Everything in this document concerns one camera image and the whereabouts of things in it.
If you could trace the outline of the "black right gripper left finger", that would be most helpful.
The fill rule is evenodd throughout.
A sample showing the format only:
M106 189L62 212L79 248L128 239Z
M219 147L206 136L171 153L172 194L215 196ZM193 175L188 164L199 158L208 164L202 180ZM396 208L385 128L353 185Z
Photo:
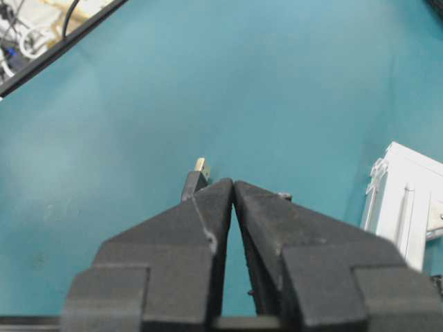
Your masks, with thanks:
M206 331L222 310L233 182L104 241L73 280L63 331Z

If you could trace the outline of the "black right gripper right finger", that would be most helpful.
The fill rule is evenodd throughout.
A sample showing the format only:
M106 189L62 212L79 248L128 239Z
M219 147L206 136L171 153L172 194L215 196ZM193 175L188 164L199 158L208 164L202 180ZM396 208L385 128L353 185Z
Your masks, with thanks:
M297 331L441 331L426 275L381 237L237 181L235 211L265 274L258 311Z

